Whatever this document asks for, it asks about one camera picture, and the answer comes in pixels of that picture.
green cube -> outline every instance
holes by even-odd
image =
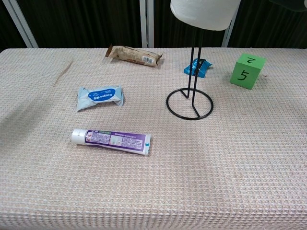
[[[265,58],[252,54],[242,54],[236,62],[230,83],[251,90],[263,68]]]

beige tablecloth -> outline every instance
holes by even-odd
[[[0,54],[0,228],[306,229],[307,50],[204,48],[200,121],[165,104],[190,48],[150,50],[157,68],[106,49]],[[242,52],[267,59],[253,90],[229,83]],[[123,107],[76,112],[79,87],[119,84]],[[180,93],[170,104],[194,116]],[[74,128],[150,133],[150,154],[76,145]]]

metal stand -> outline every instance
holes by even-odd
[[[200,91],[200,90],[197,90],[196,89],[196,84],[197,84],[197,77],[198,77],[198,73],[199,73],[199,70],[200,70],[200,57],[201,57],[201,46],[202,46],[202,38],[203,38],[203,30],[200,30],[200,43],[199,43],[199,49],[198,49],[198,55],[197,55],[197,66],[196,66],[196,70],[195,70],[195,81],[194,81],[194,88],[192,89],[191,88],[191,77],[192,77],[192,64],[193,64],[193,56],[194,56],[194,46],[195,46],[195,33],[196,33],[196,30],[194,29],[194,33],[193,33],[193,45],[192,45],[192,50],[191,50],[191,61],[190,61],[190,74],[189,74],[189,85],[187,88],[181,88],[181,89],[177,89],[177,90],[174,90],[172,91],[167,99],[166,99],[166,105],[167,105],[167,108],[169,109],[169,111],[174,114],[175,116],[177,117],[180,117],[182,119],[186,119],[186,120],[200,120],[200,119],[203,119],[207,116],[210,115],[210,113],[212,112],[213,110],[213,101],[211,99],[211,97],[207,94],[205,94],[203,91]],[[175,113],[169,106],[169,98],[176,92],[181,92],[186,98],[189,98],[189,94],[190,94],[190,91],[193,91],[193,95],[192,95],[192,108],[194,109],[194,112],[196,113],[197,117],[186,117],[186,116],[182,116],[182,115],[179,115],[177,113]],[[206,96],[210,103],[211,103],[211,109],[210,111],[203,115],[203,116],[200,116],[200,114],[198,113],[197,109],[195,108],[194,106],[194,99],[195,99],[195,92],[199,92],[201,93],[202,95]]]

blue candy wrapper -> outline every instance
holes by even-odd
[[[122,106],[124,102],[124,94],[121,91],[121,87],[108,86],[93,90],[80,88],[78,92],[77,112],[103,102],[114,102],[115,104]]]
[[[197,65],[197,59],[194,59],[192,64],[192,75],[195,76],[195,69]],[[206,59],[200,59],[200,71],[198,72],[198,76],[200,78],[205,78],[207,68],[211,66],[212,64],[206,61]],[[183,71],[186,74],[190,74],[190,65],[186,67]]]

black curtain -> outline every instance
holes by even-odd
[[[0,1],[0,52],[7,48],[26,48],[26,45],[3,1]]]
[[[242,0],[228,47],[307,48],[307,11]]]
[[[191,47],[194,27],[178,20],[170,9],[171,0],[155,0],[154,47]],[[203,47],[221,47],[225,31],[203,30]],[[198,46],[199,29],[196,35]]]
[[[18,0],[39,47],[141,47],[139,0]]]

